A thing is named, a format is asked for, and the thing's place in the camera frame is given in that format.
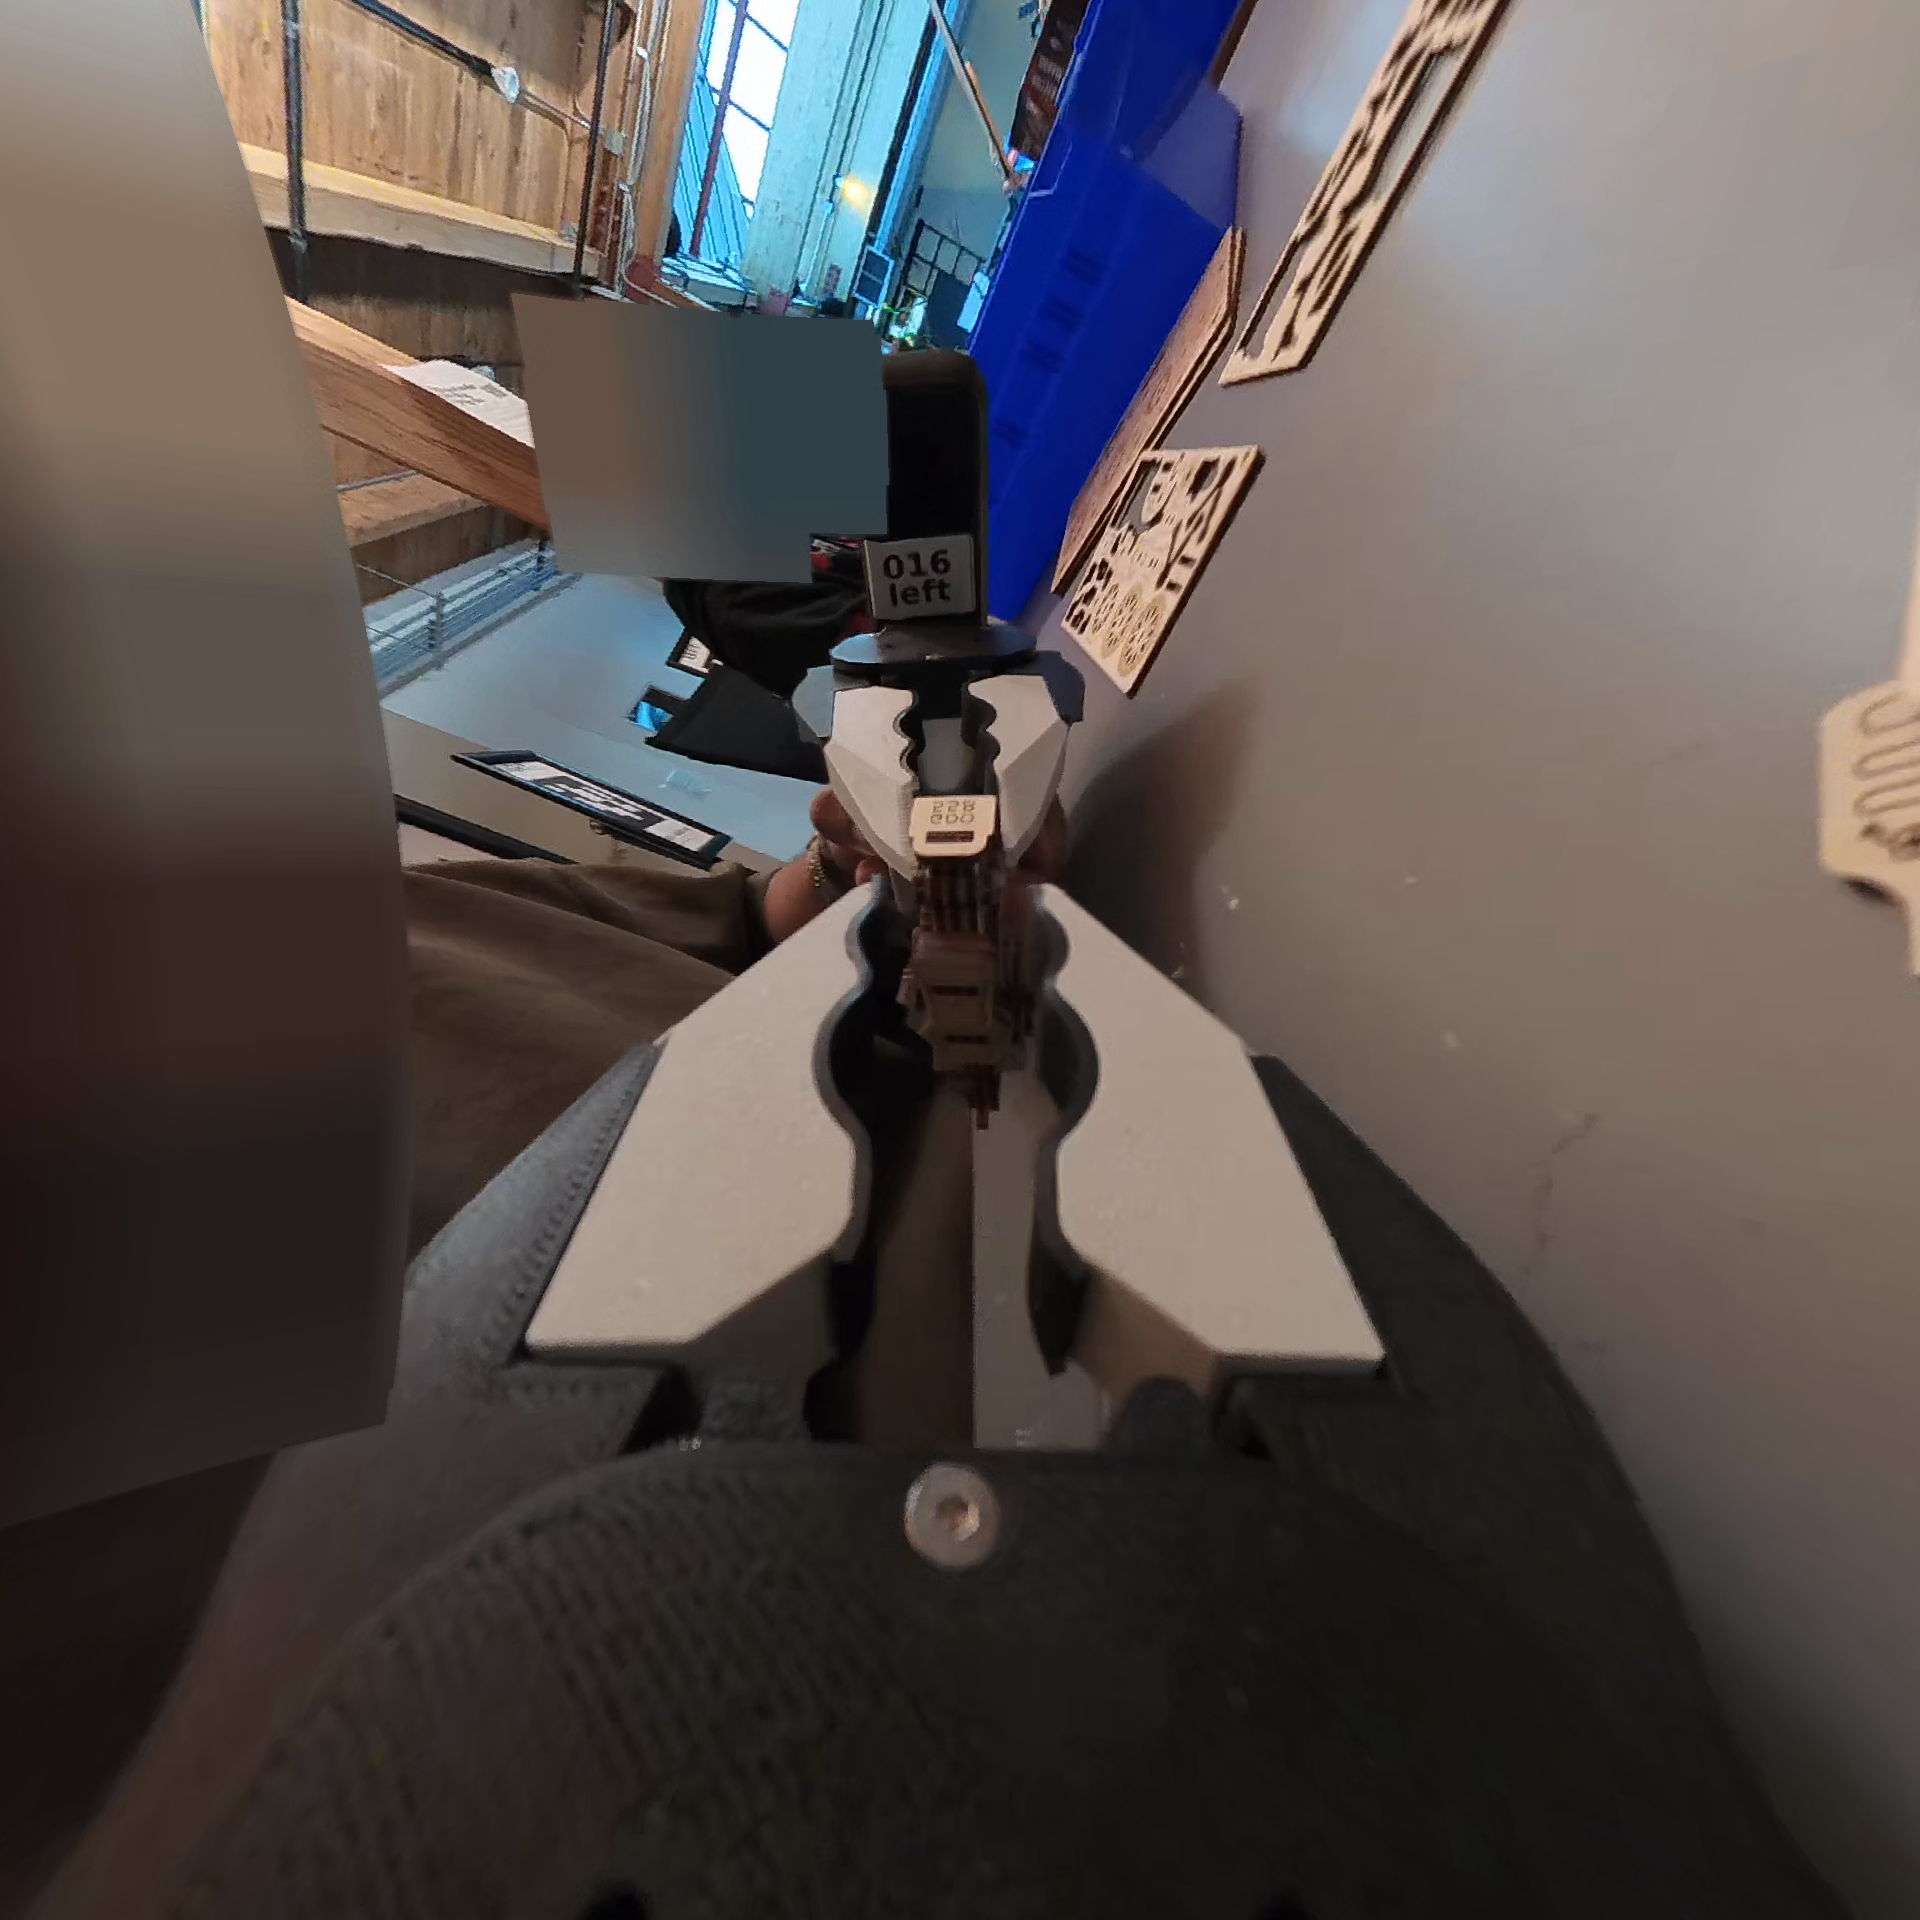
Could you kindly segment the white paper notice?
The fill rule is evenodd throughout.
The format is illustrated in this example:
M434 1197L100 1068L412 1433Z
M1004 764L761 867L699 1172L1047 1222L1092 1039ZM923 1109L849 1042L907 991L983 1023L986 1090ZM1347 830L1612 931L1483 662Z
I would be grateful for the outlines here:
M427 358L390 371L512 442L529 447L536 444L529 399L498 385L488 367L468 367L451 358Z

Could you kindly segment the wooden ceiling beam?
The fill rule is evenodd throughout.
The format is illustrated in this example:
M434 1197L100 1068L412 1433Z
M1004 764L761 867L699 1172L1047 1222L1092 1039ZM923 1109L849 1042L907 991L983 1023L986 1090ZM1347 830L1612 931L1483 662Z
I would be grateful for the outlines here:
M321 425L545 533L538 455L401 373L401 351L298 300L287 302Z

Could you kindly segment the grey desk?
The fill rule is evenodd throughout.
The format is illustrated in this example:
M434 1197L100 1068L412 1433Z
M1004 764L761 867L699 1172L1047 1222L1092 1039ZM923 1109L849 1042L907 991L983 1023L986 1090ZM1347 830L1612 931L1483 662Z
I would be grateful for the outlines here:
M1259 1383L1249 1914L1916 1916L1916 975L1817 859L1902 649L1916 4L1508 4L1223 386L1411 4L1256 4L1257 444L1082 903L1280 1058L1387 1379Z

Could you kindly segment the emptied wooden puzzle sheet frame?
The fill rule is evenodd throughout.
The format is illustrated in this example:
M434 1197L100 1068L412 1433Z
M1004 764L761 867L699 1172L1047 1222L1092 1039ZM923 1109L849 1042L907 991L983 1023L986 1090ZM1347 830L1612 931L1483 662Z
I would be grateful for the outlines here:
M1507 2L1408 6L1240 324L1218 377L1223 386L1311 365L1508 10Z

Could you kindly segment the person's left hand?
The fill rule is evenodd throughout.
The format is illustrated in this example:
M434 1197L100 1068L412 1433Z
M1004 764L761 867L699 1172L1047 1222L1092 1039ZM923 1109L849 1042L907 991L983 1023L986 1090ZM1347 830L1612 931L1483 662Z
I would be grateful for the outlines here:
M824 908L824 911L860 885L886 875L886 861L856 828L847 805L828 787L820 787L812 795L807 817L812 838L807 841L803 857L810 857L812 873L824 894L833 891L833 901ZM1065 852L1068 817L1065 807L1055 801L1040 834L1023 854L1017 871L1023 881L1064 882Z

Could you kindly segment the black framed poster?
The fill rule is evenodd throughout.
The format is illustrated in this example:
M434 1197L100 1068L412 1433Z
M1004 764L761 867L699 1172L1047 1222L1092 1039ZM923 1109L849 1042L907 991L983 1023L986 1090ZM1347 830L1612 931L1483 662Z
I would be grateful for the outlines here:
M626 847L656 852L702 873L711 871L734 845L726 831L641 801L622 787L584 775L538 753L455 753L449 758L536 801L554 803Z

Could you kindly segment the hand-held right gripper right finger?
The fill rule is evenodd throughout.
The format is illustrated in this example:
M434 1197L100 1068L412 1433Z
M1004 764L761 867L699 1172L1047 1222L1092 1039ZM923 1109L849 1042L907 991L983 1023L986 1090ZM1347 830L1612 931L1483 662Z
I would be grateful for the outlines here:
M1382 1335L1246 1044L1059 886L1032 897L1032 1317L1090 1379L1368 1379Z

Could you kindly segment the wooden puzzle sheet with slots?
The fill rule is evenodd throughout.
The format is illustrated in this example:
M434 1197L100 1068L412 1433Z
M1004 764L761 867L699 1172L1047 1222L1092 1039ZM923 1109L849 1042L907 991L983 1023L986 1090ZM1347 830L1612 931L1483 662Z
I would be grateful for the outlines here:
M1830 708L1817 730L1817 859L1905 917L1919 974L1919 579L1899 670Z

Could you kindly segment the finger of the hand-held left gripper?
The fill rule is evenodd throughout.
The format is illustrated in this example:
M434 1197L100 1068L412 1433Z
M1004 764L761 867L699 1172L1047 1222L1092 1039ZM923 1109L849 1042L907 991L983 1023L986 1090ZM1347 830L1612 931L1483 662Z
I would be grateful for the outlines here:
M824 747L833 793L888 869L919 867L910 838L919 783L910 762L914 743L906 730L914 707L913 689L838 685L833 732Z
M1025 857L1047 825L1065 771L1072 722L1044 679L975 679L970 714L988 754L1006 857Z

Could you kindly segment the wooden puzzle sheet with wheels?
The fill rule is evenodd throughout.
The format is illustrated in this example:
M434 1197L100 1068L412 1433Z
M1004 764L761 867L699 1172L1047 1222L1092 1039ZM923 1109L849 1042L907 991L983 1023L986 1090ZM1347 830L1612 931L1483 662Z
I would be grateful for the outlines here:
M1259 478L1257 444L1147 450L1068 588L1060 630L1127 697L1162 657Z

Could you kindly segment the stack of wooden puzzle sheets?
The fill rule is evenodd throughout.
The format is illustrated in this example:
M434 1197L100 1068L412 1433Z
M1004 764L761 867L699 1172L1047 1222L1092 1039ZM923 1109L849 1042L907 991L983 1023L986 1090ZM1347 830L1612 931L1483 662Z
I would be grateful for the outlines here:
M1055 594L1065 594L1070 579L1086 562L1092 541L1113 517L1121 493L1135 481L1138 459L1164 444L1167 431L1190 397L1204 385L1232 339L1244 250L1244 229L1227 229L1184 313L1169 332L1164 348L1079 489L1049 581Z

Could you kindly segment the person's olive shirt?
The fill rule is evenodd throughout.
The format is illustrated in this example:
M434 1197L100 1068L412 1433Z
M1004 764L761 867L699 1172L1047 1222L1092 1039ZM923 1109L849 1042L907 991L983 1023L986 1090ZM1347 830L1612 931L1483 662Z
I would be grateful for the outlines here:
M612 1066L772 948L772 878L551 859L402 873L419 1254Z

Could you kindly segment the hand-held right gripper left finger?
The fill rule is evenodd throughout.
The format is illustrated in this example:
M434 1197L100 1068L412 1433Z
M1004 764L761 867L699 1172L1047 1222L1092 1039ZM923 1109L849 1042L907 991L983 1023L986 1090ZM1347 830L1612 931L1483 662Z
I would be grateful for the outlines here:
M530 1358L857 1355L907 1105L896 935L894 886L868 882L667 1031L527 1325Z

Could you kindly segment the blue plastic bin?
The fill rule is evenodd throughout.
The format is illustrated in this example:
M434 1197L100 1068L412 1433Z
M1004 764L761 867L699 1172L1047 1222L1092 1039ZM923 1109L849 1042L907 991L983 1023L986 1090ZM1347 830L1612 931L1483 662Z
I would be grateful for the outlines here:
M1216 246L1240 110L1216 62L1235 2L1096 2L972 332L991 396L988 603L1017 617Z

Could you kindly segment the small wooden puzzle model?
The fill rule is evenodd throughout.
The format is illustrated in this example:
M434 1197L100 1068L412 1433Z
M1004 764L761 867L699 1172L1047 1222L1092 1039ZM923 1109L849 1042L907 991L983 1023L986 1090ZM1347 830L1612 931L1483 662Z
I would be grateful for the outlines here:
M907 1026L978 1131L1002 1079L1025 1066L1034 990L1025 925L1006 914L1010 867L995 795L914 801L907 821L916 921L902 981Z

